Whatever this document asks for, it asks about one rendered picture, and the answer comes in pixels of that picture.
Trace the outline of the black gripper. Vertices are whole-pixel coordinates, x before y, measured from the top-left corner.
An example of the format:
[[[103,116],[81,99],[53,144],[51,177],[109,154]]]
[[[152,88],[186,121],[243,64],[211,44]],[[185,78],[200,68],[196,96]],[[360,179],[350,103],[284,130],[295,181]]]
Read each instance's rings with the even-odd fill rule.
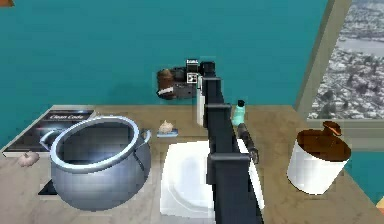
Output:
[[[174,93],[178,99],[191,99],[196,97],[196,85],[187,82],[187,73],[185,67],[174,67],[171,69],[174,84],[158,90],[158,95]]]

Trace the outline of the brown mug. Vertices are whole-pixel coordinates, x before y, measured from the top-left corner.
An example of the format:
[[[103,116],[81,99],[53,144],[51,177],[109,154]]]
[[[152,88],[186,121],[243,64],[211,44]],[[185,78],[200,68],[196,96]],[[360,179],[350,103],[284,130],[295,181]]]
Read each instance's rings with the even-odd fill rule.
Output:
[[[167,87],[174,87],[174,78],[169,69],[163,69],[157,72],[157,84],[158,84],[158,90],[167,88]],[[176,98],[176,95],[173,93],[167,93],[163,95],[158,95],[159,98],[165,99],[165,100],[173,100]]]

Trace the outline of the pale garlic bulb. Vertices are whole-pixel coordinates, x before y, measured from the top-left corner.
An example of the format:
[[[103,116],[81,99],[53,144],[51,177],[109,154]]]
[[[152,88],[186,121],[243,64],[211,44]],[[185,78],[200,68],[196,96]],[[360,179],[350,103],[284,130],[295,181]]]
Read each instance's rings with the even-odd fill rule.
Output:
[[[39,160],[40,156],[36,152],[26,152],[18,158],[18,164],[21,167],[30,167]]]
[[[158,132],[161,134],[168,134],[173,130],[173,124],[165,120],[159,127]]]

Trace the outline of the white upright cylinder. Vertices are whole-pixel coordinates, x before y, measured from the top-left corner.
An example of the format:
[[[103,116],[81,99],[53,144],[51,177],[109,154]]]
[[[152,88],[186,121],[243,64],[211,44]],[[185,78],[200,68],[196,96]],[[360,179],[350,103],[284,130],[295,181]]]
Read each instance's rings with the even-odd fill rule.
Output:
[[[203,126],[204,124],[204,96],[202,94],[202,78],[198,76],[197,90],[196,90],[196,118],[197,124]]]

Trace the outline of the blue sponge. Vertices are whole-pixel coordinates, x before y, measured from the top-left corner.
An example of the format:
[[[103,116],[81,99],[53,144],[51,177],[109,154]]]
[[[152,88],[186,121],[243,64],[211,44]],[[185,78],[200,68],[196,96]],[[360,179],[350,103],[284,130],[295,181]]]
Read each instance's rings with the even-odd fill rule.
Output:
[[[174,128],[168,133],[162,133],[162,132],[157,132],[157,137],[158,138],[172,138],[172,137],[177,137],[178,136],[178,129]]]

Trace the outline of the teal bottle with black cap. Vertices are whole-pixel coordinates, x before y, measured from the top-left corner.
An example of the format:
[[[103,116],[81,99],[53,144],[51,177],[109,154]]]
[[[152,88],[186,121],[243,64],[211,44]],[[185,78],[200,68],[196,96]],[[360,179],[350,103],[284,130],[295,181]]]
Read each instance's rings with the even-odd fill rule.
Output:
[[[239,124],[244,122],[245,112],[246,112],[245,101],[238,100],[232,116],[232,124],[234,126],[238,126]]]

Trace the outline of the white square plate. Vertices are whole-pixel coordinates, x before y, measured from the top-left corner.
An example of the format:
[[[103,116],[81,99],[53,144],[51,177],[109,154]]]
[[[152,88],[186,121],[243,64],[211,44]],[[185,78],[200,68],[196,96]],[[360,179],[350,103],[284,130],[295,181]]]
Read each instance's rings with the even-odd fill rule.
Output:
[[[162,215],[215,221],[213,190],[206,183],[209,141],[171,144],[161,179]]]

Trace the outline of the dark brown pepper mill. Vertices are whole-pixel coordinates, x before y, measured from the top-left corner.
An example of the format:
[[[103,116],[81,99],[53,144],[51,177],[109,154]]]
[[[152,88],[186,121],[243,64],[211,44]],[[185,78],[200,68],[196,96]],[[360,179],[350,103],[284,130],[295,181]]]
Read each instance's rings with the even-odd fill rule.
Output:
[[[251,158],[253,159],[253,162],[258,164],[259,163],[259,151],[256,148],[252,137],[244,123],[240,123],[237,126],[237,134],[240,139],[243,140],[247,150],[249,151],[249,154]]]

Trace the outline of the silver cooking pot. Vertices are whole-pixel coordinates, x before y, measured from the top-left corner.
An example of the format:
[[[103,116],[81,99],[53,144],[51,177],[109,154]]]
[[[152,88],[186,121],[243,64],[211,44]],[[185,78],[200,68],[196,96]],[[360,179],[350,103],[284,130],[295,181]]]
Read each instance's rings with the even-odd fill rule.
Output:
[[[103,211],[132,198],[151,169],[152,133],[124,116],[98,116],[40,138],[49,152],[57,195],[83,211]]]

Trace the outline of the black book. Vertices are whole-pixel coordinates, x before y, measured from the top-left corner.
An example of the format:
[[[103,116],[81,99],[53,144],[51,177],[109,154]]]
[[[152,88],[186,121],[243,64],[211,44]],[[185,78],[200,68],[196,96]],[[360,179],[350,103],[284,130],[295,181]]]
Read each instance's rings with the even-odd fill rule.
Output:
[[[44,135],[53,132],[48,139],[48,142],[51,143],[59,131],[65,130],[83,120],[87,120],[94,114],[95,112],[92,109],[49,110],[9,146],[6,146],[2,150],[2,153],[5,157],[19,157],[29,151],[41,155],[47,154],[48,150],[40,144],[40,139]]]

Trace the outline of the black flat slab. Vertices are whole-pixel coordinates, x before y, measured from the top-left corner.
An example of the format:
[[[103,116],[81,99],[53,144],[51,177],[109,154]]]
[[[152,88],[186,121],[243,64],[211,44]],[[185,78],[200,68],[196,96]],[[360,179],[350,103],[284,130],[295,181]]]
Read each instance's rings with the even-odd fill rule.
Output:
[[[53,182],[49,180],[39,191],[40,196],[55,196],[57,194]]]

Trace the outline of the white plant pot with soil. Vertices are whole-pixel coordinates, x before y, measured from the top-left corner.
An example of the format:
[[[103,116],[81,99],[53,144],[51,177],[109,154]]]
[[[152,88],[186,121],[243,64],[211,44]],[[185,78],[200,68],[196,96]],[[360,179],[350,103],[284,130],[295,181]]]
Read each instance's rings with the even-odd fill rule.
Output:
[[[329,189],[351,157],[351,148],[341,135],[340,125],[333,121],[324,121],[322,130],[297,134],[286,172],[294,187],[310,195]]]

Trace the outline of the window with grey frame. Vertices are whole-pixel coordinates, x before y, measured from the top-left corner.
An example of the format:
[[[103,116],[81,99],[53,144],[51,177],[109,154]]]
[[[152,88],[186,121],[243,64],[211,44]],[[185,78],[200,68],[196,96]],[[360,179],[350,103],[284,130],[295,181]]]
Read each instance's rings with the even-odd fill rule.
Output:
[[[313,128],[384,138],[384,0],[329,0],[295,109]]]

